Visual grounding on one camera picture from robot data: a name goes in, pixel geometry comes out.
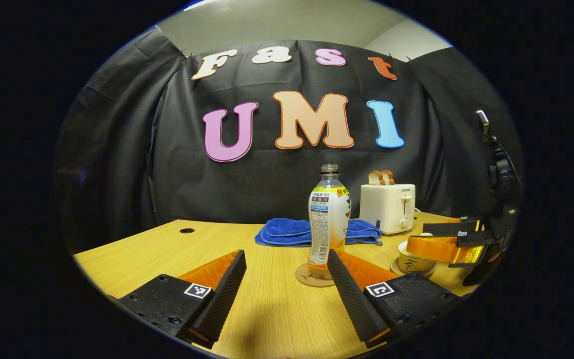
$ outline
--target wooden table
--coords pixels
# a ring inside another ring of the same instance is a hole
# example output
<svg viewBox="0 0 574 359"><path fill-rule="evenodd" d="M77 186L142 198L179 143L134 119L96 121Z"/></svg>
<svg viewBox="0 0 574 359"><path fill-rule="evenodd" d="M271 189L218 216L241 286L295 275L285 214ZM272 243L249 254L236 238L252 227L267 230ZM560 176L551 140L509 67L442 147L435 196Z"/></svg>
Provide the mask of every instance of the wooden table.
<svg viewBox="0 0 574 359"><path fill-rule="evenodd" d="M447 219L421 212L415 212L415 216L412 230L383 236L383 245L360 243L346 246L346 251L390 270L399 243L411 234L420 234L423 223ZM309 248L258 245L254 237L262 226L176 220L87 250L75 258L105 294L120 298L156 275L178 277L221 255L243 249L247 261L245 277L221 337L208 352L233 359L344 359L367 352L337 289L312 288L296 279L294 272L307 261ZM182 234L179 231L183 228L193 228L195 232ZM430 279L462 296L477 287L462 286L469 271L438 263Z"/></svg>

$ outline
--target saucer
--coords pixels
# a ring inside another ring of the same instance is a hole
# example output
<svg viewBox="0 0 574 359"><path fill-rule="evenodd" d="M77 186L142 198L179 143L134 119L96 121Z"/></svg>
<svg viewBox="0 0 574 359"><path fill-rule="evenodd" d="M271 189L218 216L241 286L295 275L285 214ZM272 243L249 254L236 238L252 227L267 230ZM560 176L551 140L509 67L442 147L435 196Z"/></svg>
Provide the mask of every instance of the saucer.
<svg viewBox="0 0 574 359"><path fill-rule="evenodd" d="M397 257L396 259L394 259L391 262L391 270L392 272L394 272L397 275L407 275L410 274L411 272L407 272L407 271L403 271L400 268L400 264L398 263L398 259L400 259L400 257ZM433 264L433 266L431 266L431 268L429 268L428 270L424 270L424 271L419 271L417 272L417 274L421 274L424 275L424 277L428 277L429 275L433 274L433 272L435 272L435 270L437 269L437 262L435 262Z"/></svg>

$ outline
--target bottle label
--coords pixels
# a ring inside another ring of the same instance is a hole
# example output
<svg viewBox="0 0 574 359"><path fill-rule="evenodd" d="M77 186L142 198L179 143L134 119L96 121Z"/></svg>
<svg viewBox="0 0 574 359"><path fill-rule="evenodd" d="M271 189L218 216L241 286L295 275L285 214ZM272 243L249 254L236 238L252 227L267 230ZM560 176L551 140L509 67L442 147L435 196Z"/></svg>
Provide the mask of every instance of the bottle label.
<svg viewBox="0 0 574 359"><path fill-rule="evenodd" d="M329 248L338 248L343 243L350 214L351 197L347 188L314 188L309 200L311 264L326 264Z"/></svg>

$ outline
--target cork coaster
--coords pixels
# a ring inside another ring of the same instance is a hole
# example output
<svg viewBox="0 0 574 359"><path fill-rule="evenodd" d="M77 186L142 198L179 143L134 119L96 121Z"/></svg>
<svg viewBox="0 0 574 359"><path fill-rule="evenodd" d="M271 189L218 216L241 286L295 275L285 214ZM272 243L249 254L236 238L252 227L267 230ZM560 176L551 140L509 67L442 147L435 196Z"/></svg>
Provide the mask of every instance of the cork coaster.
<svg viewBox="0 0 574 359"><path fill-rule="evenodd" d="M310 287L325 288L335 285L333 279L317 279L311 276L307 263L296 269L296 279L302 284Z"/></svg>

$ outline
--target wall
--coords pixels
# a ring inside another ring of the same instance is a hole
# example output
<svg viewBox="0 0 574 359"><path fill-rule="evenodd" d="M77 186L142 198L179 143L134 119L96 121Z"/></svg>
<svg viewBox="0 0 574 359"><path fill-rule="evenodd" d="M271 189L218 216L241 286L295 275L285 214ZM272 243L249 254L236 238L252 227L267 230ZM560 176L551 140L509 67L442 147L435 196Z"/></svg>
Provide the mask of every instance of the wall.
<svg viewBox="0 0 574 359"><path fill-rule="evenodd" d="M368 50L391 54L392 57L405 62L408 61L407 56L415 59L447 47L452 45L412 19L397 23L365 46Z"/></svg>

